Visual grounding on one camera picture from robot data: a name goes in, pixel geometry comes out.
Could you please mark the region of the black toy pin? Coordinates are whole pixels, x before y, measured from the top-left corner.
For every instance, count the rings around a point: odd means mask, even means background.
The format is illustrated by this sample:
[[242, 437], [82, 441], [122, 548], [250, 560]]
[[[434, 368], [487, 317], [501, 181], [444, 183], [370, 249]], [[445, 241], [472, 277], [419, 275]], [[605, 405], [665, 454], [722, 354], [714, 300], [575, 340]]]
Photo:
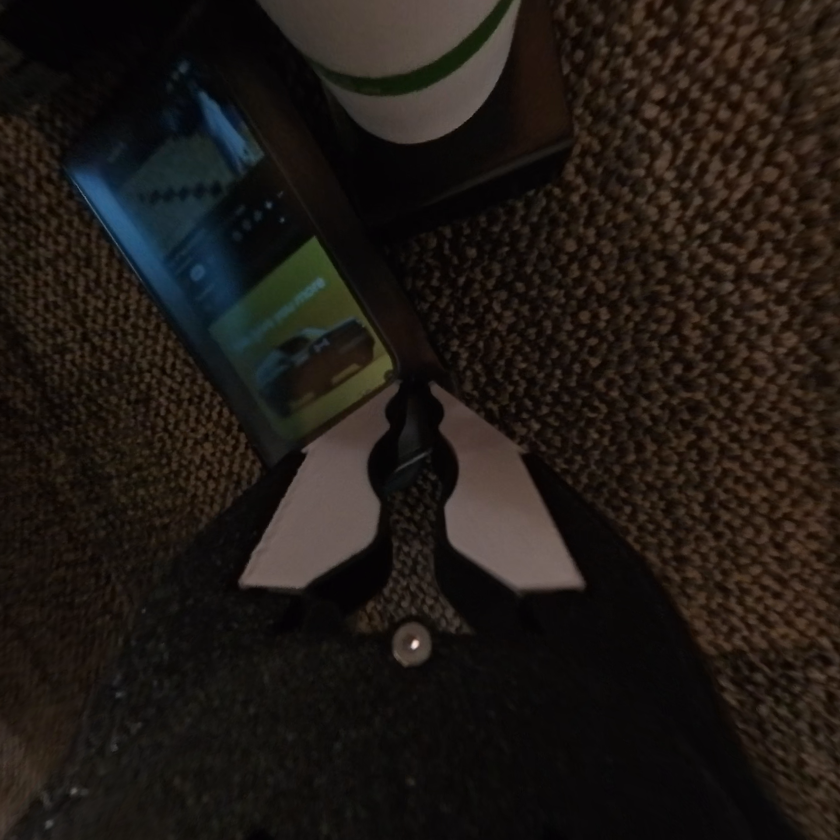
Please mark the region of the black toy pin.
[[402, 413], [384, 483], [387, 496], [410, 487], [425, 470], [432, 450], [429, 396], [426, 383], [413, 382], [404, 383], [395, 398]]

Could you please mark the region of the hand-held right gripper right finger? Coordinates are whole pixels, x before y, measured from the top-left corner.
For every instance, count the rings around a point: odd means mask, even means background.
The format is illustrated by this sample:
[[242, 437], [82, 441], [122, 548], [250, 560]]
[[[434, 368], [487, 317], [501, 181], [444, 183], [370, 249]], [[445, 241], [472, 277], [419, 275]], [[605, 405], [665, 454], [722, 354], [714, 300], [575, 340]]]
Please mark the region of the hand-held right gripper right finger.
[[442, 386], [429, 388], [443, 493], [434, 572], [477, 632], [521, 632], [585, 578], [521, 447]]

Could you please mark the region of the black smartphone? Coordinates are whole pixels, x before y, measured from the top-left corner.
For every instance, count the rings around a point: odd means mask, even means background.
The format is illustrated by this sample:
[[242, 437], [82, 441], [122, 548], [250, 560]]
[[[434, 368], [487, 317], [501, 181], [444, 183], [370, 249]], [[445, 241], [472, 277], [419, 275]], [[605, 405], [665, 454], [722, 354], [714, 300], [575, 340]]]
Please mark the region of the black smartphone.
[[65, 168], [266, 465], [393, 381], [382, 326], [196, 50], [129, 89]]

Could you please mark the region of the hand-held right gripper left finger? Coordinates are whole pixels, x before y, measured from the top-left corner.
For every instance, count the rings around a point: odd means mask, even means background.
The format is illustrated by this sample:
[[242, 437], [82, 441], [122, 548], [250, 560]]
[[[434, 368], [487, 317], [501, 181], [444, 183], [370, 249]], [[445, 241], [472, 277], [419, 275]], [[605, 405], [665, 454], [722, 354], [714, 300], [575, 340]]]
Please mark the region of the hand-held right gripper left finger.
[[369, 461], [391, 424], [388, 385], [304, 449], [238, 579], [242, 590], [307, 595], [354, 613], [387, 582], [392, 550]]

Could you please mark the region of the white cup green stripe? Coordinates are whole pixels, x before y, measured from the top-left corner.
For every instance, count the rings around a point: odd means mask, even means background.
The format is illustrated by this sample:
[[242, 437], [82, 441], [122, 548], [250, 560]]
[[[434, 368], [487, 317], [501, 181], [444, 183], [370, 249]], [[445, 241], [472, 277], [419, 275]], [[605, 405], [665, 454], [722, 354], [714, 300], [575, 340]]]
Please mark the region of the white cup green stripe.
[[420, 144], [486, 102], [508, 63], [520, 1], [259, 1], [368, 133]]

